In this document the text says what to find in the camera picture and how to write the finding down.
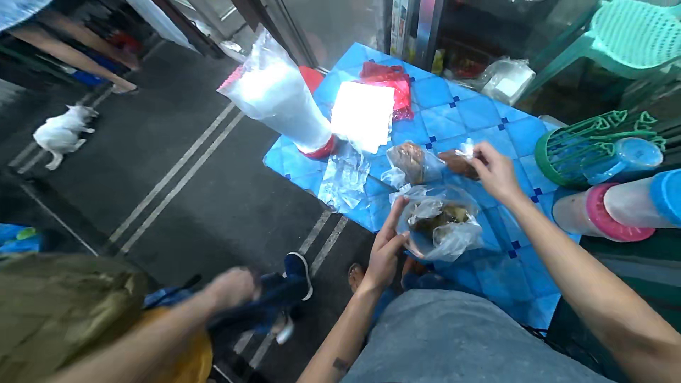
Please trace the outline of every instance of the teal plastic chair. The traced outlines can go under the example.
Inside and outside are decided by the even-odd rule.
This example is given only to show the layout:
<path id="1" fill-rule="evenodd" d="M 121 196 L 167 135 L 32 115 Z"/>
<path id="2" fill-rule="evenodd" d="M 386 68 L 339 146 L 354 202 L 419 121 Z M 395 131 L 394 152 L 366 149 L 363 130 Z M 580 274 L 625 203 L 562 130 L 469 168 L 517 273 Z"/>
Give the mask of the teal plastic chair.
<path id="1" fill-rule="evenodd" d="M 658 78 L 659 71 L 681 57 L 681 5 L 660 7 L 636 0 L 600 1 L 591 17 L 587 12 L 581 29 L 591 17 L 589 29 L 537 74 L 525 95 L 580 57 L 588 57 L 625 78 Z"/>

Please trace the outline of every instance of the forearm tattoo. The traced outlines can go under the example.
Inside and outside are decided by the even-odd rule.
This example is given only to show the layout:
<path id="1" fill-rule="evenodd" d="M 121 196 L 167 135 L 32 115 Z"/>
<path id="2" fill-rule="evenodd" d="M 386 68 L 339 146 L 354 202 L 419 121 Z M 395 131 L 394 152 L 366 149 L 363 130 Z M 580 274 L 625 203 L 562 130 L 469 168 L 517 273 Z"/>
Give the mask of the forearm tattoo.
<path id="1" fill-rule="evenodd" d="M 347 371 L 350 369 L 350 365 L 343 359 L 336 358 L 336 360 L 334 361 L 334 368 L 339 370 L 343 375 L 345 375 Z"/>

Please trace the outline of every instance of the person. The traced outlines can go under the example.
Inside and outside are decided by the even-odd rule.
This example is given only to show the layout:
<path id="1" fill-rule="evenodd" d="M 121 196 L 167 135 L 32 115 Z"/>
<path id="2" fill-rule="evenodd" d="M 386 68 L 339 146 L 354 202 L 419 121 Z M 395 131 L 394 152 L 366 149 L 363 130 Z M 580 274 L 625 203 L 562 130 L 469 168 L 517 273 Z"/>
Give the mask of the person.
<path id="1" fill-rule="evenodd" d="M 150 382 L 211 321 L 221 321 L 219 326 L 239 331 L 268 326 L 281 310 L 309 299 L 313 293 L 303 256 L 288 253 L 284 269 L 285 277 L 270 274 L 258 278 L 244 267 L 232 268 L 159 319 L 61 370 L 48 382 Z"/>
<path id="2" fill-rule="evenodd" d="M 52 37 L 40 24 L 64 33 L 101 54 L 122 63 L 131 70 L 140 64 L 135 55 L 115 48 L 96 33 L 71 21 L 58 11 L 59 3 L 67 0 L 3 0 L 0 5 L 0 31 L 62 60 L 64 63 L 113 82 L 113 93 L 130 93 L 137 85 L 102 67 L 90 57 Z"/>
<path id="3" fill-rule="evenodd" d="M 520 189 L 511 160 L 487 142 L 471 164 L 485 190 L 516 217 L 563 298 L 632 382 L 679 382 L 681 335 L 596 258 L 574 243 Z M 398 198 L 354 294 L 299 377 L 307 382 L 609 382 L 533 337 L 490 301 L 416 286 L 372 315 L 393 280 L 409 232 L 395 233 Z"/>

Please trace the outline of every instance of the glass door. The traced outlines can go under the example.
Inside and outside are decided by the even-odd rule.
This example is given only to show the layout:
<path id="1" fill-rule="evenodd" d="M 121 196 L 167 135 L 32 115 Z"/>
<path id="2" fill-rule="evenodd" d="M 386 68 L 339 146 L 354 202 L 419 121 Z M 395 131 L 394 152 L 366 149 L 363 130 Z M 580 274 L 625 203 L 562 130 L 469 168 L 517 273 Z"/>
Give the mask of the glass door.
<path id="1" fill-rule="evenodd" d="M 230 0 L 173 0 L 174 5 L 229 56 L 251 51 L 255 34 Z"/>
<path id="2" fill-rule="evenodd" d="M 354 42 L 387 52 L 391 1 L 263 1 L 282 34 L 297 40 L 310 67 L 330 70 Z"/>

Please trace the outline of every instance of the green plastic basket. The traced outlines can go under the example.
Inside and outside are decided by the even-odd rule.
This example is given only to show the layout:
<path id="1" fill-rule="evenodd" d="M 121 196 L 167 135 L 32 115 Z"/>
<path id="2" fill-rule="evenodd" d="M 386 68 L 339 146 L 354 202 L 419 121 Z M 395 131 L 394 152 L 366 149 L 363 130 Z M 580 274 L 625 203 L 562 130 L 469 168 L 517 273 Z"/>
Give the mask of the green plastic basket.
<path id="1" fill-rule="evenodd" d="M 614 143 L 621 138 L 643 138 L 664 152 L 666 141 L 652 130 L 656 122 L 647 112 L 628 114 L 626 110 L 613 110 L 544 134 L 535 146 L 535 159 L 551 182 L 586 190 L 590 185 L 582 166 L 614 156 Z"/>

